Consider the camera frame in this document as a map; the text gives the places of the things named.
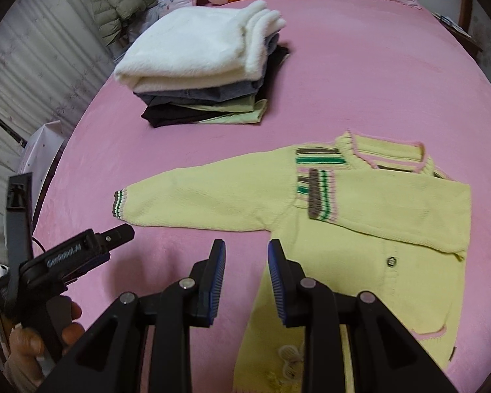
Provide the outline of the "person's left hand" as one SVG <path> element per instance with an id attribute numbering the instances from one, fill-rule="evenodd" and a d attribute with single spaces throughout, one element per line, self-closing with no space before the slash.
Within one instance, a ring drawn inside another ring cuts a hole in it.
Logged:
<path id="1" fill-rule="evenodd" d="M 62 330 L 65 352 L 85 333 L 82 324 L 77 322 L 81 315 L 81 307 L 72 302 L 72 322 Z M 18 326 L 10 333 L 9 346 L 10 354 L 4 366 L 4 376 L 16 392 L 35 392 L 45 379 L 38 361 L 46 351 L 43 340 L 31 328 Z"/>

